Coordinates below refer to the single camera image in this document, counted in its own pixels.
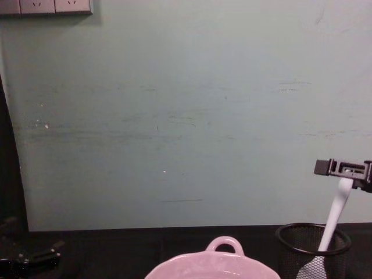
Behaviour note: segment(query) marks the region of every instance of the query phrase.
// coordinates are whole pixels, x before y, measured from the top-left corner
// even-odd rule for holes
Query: wall
[[[1,21],[31,230],[324,223],[316,159],[372,157],[369,1],[95,11]]]

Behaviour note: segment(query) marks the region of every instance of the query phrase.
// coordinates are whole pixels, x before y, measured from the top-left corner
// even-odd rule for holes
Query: pink ceramic pot
[[[235,253],[216,252],[229,244]],[[232,237],[218,237],[199,253],[174,257],[154,268],[146,279],[280,279],[271,268],[244,256],[240,243]]]

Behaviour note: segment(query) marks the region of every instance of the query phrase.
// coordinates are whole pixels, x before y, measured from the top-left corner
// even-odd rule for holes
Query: power outlet
[[[56,13],[92,13],[90,0],[55,0]]]
[[[21,13],[55,13],[54,0],[20,0]]]
[[[19,0],[0,0],[0,15],[19,15]]]

